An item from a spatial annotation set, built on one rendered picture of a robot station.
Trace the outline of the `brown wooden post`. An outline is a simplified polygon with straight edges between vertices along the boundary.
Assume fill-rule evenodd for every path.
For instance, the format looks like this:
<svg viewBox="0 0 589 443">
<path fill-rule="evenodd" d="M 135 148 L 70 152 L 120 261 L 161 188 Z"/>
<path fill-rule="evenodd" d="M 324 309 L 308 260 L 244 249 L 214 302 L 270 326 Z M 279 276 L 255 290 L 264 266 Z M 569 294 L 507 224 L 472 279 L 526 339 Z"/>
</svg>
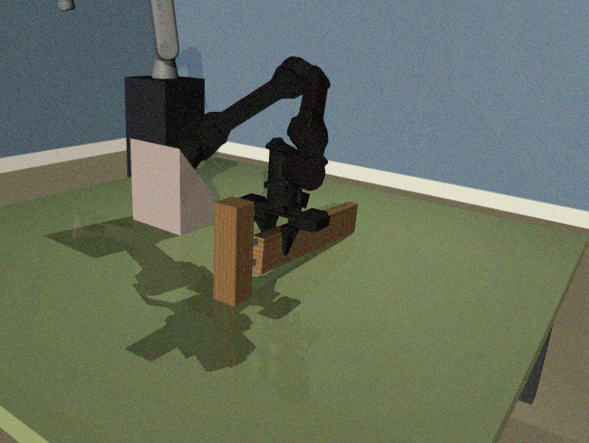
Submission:
<svg viewBox="0 0 589 443">
<path fill-rule="evenodd" d="M 254 201 L 229 197 L 213 207 L 213 299 L 231 306 L 251 298 Z"/>
</svg>

